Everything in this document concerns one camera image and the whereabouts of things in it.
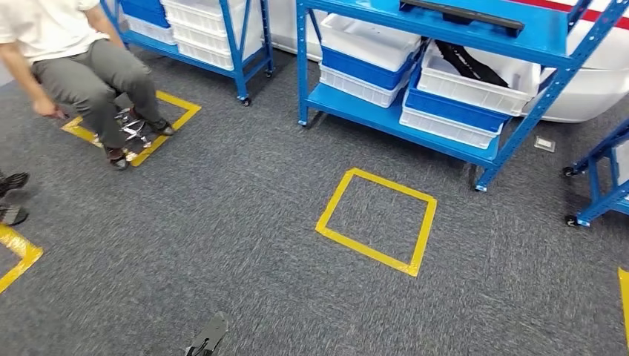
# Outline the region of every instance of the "red stripe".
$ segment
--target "red stripe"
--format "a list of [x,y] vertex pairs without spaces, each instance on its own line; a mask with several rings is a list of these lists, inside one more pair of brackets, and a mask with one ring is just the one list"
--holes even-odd
[[[570,9],[572,9],[572,6],[570,5],[559,4],[557,2],[552,2],[548,0],[512,0],[512,1],[520,2],[522,4],[546,7],[548,9],[560,10],[560,11],[565,11],[565,12],[568,12],[570,11]],[[600,14],[601,14],[600,11],[588,10],[585,12],[583,19],[594,22],[596,21],[596,19],[599,17]],[[623,17],[622,19],[620,19],[620,21],[618,21],[618,23],[616,24],[616,27],[629,30],[629,19],[626,17]]]

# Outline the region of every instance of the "white shirt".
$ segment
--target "white shirt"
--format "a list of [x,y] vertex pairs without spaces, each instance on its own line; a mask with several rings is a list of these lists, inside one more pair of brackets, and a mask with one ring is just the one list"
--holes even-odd
[[88,24],[83,11],[99,0],[0,0],[0,43],[16,42],[33,64],[85,53],[109,38]]

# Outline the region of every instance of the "blue metal shelf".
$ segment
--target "blue metal shelf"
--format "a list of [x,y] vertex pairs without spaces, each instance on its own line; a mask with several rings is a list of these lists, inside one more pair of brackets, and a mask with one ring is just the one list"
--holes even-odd
[[625,215],[629,215],[629,200],[621,200],[618,204],[616,204],[616,207],[613,210]]
[[[247,23],[249,17],[249,10],[251,8],[251,1],[246,0],[245,7],[245,21],[243,22],[243,31],[240,37],[240,44],[243,44],[238,48],[236,46],[236,38],[234,35],[233,28],[231,26],[231,16],[229,14],[229,6],[227,0],[218,0],[221,8],[223,10],[223,17],[225,19],[225,29],[227,32],[227,38],[229,42],[229,47],[231,50],[231,57],[234,63],[233,70],[226,70],[221,67],[217,67],[214,65],[210,65],[205,62],[201,62],[197,59],[193,59],[188,56],[184,56],[179,53],[179,49],[176,45],[169,45],[164,42],[157,41],[150,37],[144,36],[140,33],[135,33],[130,30],[123,31],[119,27],[119,3],[120,0],[113,0],[113,12],[109,8],[106,0],[101,0],[101,5],[107,14],[107,17],[110,19],[111,23],[114,25],[118,33],[120,34],[120,38],[126,44],[136,45],[138,47],[142,47],[146,50],[159,53],[163,56],[170,57],[172,59],[176,59],[178,61],[187,63],[189,65],[193,65],[204,70],[209,70],[211,72],[215,72],[218,74],[222,74],[224,76],[228,76],[234,79],[237,89],[237,98],[243,102],[244,105],[249,105],[251,100],[248,97],[248,91],[246,83],[251,79],[251,77],[266,67],[266,73],[270,76],[274,70],[273,63],[273,53],[271,49],[271,29],[269,27],[269,8],[267,5],[267,0],[260,0],[261,5],[261,13],[262,13],[262,23],[263,23],[263,34],[264,34],[264,45],[260,48],[256,53],[252,54],[246,59],[243,59],[243,45],[245,42],[245,37],[247,34]],[[249,69],[248,72],[244,71],[244,68],[247,65],[250,65],[254,62],[255,59],[260,59],[256,62],[253,67]]]
[[470,26],[464,26],[446,22],[436,11],[414,8],[402,12],[398,9],[399,2],[396,0],[304,0],[304,2],[318,10],[549,67],[564,67],[570,64],[571,60],[566,55],[567,17],[565,13],[557,10],[511,1],[434,1],[496,16],[509,14],[510,19],[525,25],[520,35],[513,38],[506,32],[496,31],[496,27],[491,24],[473,22]]
[[[629,181],[618,182],[619,167],[614,152],[614,148],[626,139],[629,139],[629,119],[626,119],[578,162],[575,162],[570,167],[564,168],[564,174],[569,177],[587,172],[590,180],[591,202],[576,216],[566,216],[568,225],[590,226],[592,220],[609,210],[629,215],[629,200],[625,199],[627,195],[629,195]],[[596,164],[604,158],[610,160],[612,187],[609,192],[602,194]]]
[[328,85],[318,84],[308,96],[308,106],[325,111],[335,116],[383,131],[425,147],[445,152],[450,156],[472,162],[476,165],[489,167],[498,153],[496,137],[486,150],[445,139],[427,132],[400,125],[402,113],[402,97],[404,92],[395,99],[389,108],[382,108],[355,96],[344,93]]
[[[439,4],[452,5],[490,15],[520,21],[524,29],[516,38],[504,29],[472,22],[469,25],[454,24],[443,20],[441,13],[413,8],[400,11],[397,0],[298,0],[297,1],[297,75],[299,82],[299,119],[308,125],[308,109],[332,113],[336,116],[359,122],[411,142],[424,145],[444,154],[480,165],[484,168],[475,188],[486,191],[504,163],[515,153],[531,130],[537,125],[557,96],[565,89],[585,60],[609,33],[615,23],[629,7],[629,0],[610,1],[607,9],[599,16],[582,42],[570,54],[566,54],[566,38],[570,29],[580,20],[591,0],[579,0],[570,13],[514,3],[505,0],[430,0]],[[318,85],[309,95],[308,63],[306,59],[306,20],[314,18],[313,10],[323,10],[342,16],[381,24],[410,33],[440,39],[457,45],[478,48],[544,66],[558,68],[552,78],[544,83],[545,92],[513,133],[499,147],[499,138],[488,150],[428,133],[405,128],[398,124],[400,104],[389,110],[368,105],[359,99],[336,90]],[[316,21],[313,21],[317,37],[321,38]]]

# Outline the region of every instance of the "foot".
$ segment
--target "foot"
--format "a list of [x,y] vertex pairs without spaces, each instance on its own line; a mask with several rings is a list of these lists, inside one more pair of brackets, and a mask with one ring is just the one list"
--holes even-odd
[[121,148],[105,147],[105,154],[109,159],[109,164],[115,171],[124,171],[129,168],[127,154]]
[[23,188],[28,182],[28,173],[17,173],[0,179],[0,197],[3,197],[11,189]]
[[0,224],[15,226],[24,222],[28,217],[28,212],[17,205],[0,204]]
[[157,122],[148,121],[144,116],[135,111],[135,108],[131,108],[131,115],[146,122],[146,125],[148,125],[148,127],[158,135],[173,136],[175,134],[173,125],[161,117],[157,120]]

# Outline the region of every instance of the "gray pants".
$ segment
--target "gray pants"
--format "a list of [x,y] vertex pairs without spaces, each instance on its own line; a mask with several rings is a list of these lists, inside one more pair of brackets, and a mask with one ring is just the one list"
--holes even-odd
[[114,121],[116,92],[127,93],[135,111],[150,122],[160,118],[150,70],[129,51],[106,39],[82,54],[36,62],[33,74],[52,100],[71,104],[103,145],[122,148],[125,137]]

